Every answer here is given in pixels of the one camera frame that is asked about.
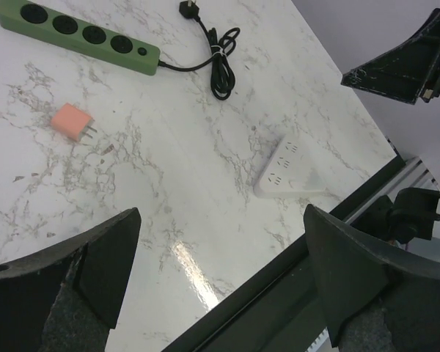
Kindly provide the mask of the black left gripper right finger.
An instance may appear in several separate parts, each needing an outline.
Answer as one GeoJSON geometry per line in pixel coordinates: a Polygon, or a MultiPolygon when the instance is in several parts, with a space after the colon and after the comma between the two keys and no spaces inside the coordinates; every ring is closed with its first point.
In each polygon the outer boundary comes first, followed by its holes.
{"type": "Polygon", "coordinates": [[[340,351],[440,351],[440,262],[308,205],[305,238],[330,343],[340,351]]]}

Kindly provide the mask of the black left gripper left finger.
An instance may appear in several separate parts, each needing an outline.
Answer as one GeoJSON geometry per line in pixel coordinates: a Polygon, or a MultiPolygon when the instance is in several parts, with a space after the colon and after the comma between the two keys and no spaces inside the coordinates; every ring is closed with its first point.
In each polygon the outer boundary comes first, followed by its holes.
{"type": "Polygon", "coordinates": [[[0,264],[0,351],[104,351],[139,239],[137,208],[0,264]]]}

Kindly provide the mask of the white triangular power strip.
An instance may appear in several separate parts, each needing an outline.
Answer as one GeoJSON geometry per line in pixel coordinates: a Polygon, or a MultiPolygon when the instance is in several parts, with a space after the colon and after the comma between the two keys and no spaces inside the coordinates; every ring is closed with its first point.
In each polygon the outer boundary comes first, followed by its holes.
{"type": "Polygon", "coordinates": [[[307,146],[287,134],[276,146],[253,188],[259,198],[310,197],[326,191],[326,184],[307,146]]]}

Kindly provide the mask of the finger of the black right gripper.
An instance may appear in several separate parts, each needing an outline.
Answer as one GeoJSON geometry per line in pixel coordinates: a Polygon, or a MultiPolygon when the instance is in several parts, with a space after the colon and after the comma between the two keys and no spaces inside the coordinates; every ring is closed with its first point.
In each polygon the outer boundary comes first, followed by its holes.
{"type": "Polygon", "coordinates": [[[396,48],[342,75],[341,85],[414,105],[440,96],[440,8],[396,48]]]}

